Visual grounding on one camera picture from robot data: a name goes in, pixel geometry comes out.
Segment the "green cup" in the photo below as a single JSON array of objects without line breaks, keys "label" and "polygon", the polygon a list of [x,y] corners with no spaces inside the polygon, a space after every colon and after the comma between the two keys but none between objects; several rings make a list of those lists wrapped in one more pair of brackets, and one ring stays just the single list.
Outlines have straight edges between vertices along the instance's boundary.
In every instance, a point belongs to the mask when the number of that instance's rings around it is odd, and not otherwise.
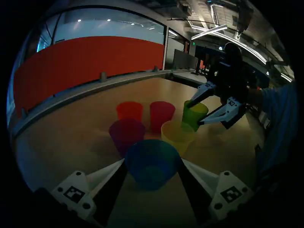
[{"label": "green cup", "polygon": [[197,103],[195,106],[188,108],[187,104],[190,101],[185,101],[182,122],[189,124],[194,131],[197,131],[199,125],[197,124],[204,116],[208,114],[209,109],[202,103]]}]

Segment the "plastic cup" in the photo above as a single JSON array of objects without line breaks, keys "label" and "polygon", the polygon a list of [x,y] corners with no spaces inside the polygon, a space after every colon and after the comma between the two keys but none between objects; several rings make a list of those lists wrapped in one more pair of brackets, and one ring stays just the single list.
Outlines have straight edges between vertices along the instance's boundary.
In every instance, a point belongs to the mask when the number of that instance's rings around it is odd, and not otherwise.
[{"label": "plastic cup", "polygon": [[128,149],[125,164],[141,188],[156,190],[178,171],[181,158],[170,144],[148,139]]},{"label": "plastic cup", "polygon": [[195,139],[193,128],[183,122],[168,121],[161,127],[161,139],[172,146],[182,156],[189,144]]},{"label": "plastic cup", "polygon": [[138,120],[122,119],[111,125],[109,133],[120,156],[124,158],[129,147],[144,139],[145,127]]},{"label": "plastic cup", "polygon": [[198,103],[195,106],[188,108],[187,104],[189,102],[190,101],[185,101],[184,103],[182,122],[189,124],[194,131],[197,131],[199,128],[199,125],[197,124],[198,121],[208,114],[209,109],[202,103]]},{"label": "plastic cup", "polygon": [[117,105],[116,111],[119,120],[131,118],[141,121],[143,106],[134,101],[126,101]]},{"label": "plastic cup", "polygon": [[150,104],[150,128],[154,133],[161,132],[161,126],[172,119],[175,107],[165,101],[156,101]]}]

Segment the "screw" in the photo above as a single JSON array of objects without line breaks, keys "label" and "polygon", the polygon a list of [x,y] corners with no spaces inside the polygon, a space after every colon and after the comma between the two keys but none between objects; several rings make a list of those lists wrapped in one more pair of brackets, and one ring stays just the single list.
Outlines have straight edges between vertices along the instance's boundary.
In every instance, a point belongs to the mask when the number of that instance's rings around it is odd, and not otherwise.
[{"label": "screw", "polygon": [[221,203],[216,203],[215,205],[214,205],[214,209],[215,210],[219,210],[219,209],[221,209],[223,207],[223,205],[221,204]]},{"label": "screw", "polygon": [[83,207],[84,209],[90,209],[90,208],[91,208],[91,205],[88,204],[88,203],[84,203],[84,204],[82,205],[82,207]]}]

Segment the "blue shirt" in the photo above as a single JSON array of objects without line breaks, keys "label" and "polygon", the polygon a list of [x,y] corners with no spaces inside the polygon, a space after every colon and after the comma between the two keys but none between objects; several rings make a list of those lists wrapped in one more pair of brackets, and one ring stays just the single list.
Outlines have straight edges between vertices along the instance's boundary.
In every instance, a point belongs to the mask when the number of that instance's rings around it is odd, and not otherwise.
[{"label": "blue shirt", "polygon": [[268,114],[271,131],[261,153],[257,154],[259,172],[284,163],[289,144],[298,130],[298,98],[292,82],[279,89],[263,89],[262,110]]}]

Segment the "yellow cup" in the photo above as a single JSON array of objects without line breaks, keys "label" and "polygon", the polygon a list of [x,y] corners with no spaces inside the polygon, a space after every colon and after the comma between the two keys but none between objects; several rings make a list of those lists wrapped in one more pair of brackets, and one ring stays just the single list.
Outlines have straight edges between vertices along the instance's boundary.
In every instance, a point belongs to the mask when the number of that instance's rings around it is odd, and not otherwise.
[{"label": "yellow cup", "polygon": [[182,156],[187,150],[189,144],[195,139],[193,128],[179,121],[168,121],[161,127],[161,139],[172,146]]}]

